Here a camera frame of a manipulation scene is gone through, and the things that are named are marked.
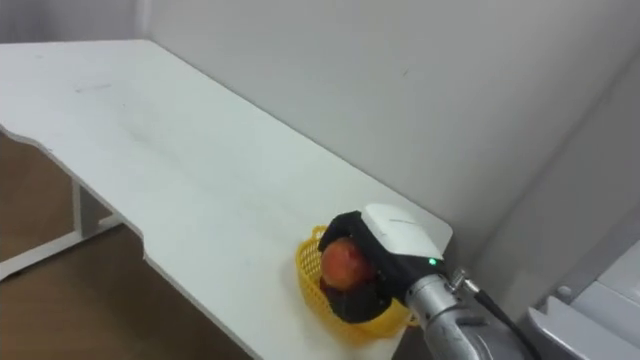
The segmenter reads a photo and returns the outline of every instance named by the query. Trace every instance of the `yellow plastic basket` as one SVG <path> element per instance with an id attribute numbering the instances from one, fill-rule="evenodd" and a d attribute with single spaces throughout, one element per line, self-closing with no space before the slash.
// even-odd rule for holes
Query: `yellow plastic basket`
<path id="1" fill-rule="evenodd" d="M 414 325 L 409 321 L 409 310 L 396 300 L 393 300 L 391 306 L 380 316 L 361 324 L 345 323 L 331 311 L 329 302 L 319 286 L 321 253 L 318 251 L 318 243 L 326 228 L 316 226 L 311 238 L 298 246 L 296 268 L 305 303 L 329 331 L 348 344 L 360 346 L 376 339 L 393 337 L 407 325 Z"/>

